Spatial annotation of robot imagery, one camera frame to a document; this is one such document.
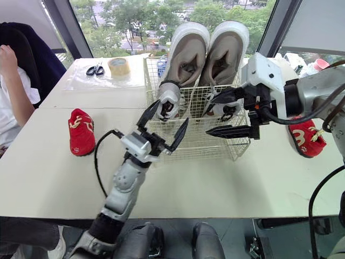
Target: person's hand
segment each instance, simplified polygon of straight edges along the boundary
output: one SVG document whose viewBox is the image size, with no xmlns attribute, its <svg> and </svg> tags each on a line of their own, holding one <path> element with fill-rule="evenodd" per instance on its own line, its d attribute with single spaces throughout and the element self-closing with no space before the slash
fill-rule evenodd
<svg viewBox="0 0 345 259">
<path fill-rule="evenodd" d="M 18 61 L 15 52 L 10 46 L 0 46 L 0 74 L 3 77 L 10 77 L 17 73 Z"/>
</svg>

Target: white shirt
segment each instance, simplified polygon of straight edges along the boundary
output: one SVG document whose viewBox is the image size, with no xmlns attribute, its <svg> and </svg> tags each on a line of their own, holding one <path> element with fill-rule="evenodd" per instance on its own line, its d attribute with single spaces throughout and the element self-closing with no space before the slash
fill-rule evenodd
<svg viewBox="0 0 345 259">
<path fill-rule="evenodd" d="M 24 90 L 32 104 L 40 101 L 38 90 L 31 88 L 30 78 L 26 72 L 18 68 L 18 73 L 22 80 Z M 21 127 L 13 114 L 10 96 L 4 78 L 0 76 L 0 148 L 9 147 L 18 135 Z"/>
</svg>

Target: person's arm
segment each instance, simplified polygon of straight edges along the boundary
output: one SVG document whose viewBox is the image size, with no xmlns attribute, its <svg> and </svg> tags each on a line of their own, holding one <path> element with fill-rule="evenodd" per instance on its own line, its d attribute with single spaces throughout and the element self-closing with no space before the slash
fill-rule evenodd
<svg viewBox="0 0 345 259">
<path fill-rule="evenodd" d="M 15 52 L 10 46 L 0 46 L 0 74 L 3 76 L 10 96 L 13 114 L 20 126 L 24 126 L 35 108 L 31 104 L 17 71 Z"/>
</svg>

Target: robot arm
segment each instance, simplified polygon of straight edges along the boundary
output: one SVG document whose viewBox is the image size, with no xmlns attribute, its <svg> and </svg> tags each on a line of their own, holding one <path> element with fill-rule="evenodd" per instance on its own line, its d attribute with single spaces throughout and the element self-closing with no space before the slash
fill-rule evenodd
<svg viewBox="0 0 345 259">
<path fill-rule="evenodd" d="M 71 259 L 109 258 L 115 249 L 116 239 L 133 210 L 145 173 L 152 162 L 158 161 L 161 152 L 171 154 L 184 138 L 188 119 L 175 134 L 171 146 L 157 134 L 147 131 L 145 125 L 152 119 L 159 104 L 156 101 L 146 109 L 137 123 L 137 131 L 129 135 L 113 131 L 126 149 L 125 160 L 114 174 L 114 186 L 100 214 L 93 221 L 90 230 L 83 233 L 71 253 Z"/>
<path fill-rule="evenodd" d="M 310 119 L 325 120 L 345 96 L 342 92 L 345 90 L 344 83 L 345 67 L 342 66 L 285 82 L 280 68 L 256 53 L 242 69 L 242 86 L 224 91 L 212 100 L 213 103 L 226 104 L 243 98 L 251 126 L 227 125 L 206 133 L 220 138 L 260 139 L 259 127 L 269 124 L 271 120 L 281 124 L 298 124 L 301 122 L 287 121 L 286 118 L 300 114 L 311 114 Z M 345 157 L 345 110 L 341 107 L 328 124 L 340 153 Z"/>
</svg>

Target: dark jacket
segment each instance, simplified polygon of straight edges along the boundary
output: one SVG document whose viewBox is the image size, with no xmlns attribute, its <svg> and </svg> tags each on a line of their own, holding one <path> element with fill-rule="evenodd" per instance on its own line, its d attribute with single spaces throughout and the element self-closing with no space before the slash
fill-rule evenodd
<svg viewBox="0 0 345 259">
<path fill-rule="evenodd" d="M 39 87 L 35 87 L 34 85 L 33 87 L 38 88 L 41 101 L 43 101 L 66 72 L 66 69 L 48 45 L 35 33 L 32 27 L 22 23 L 0 24 L 0 32 L 1 29 L 10 28 L 20 31 L 30 44 L 40 84 Z"/>
</svg>

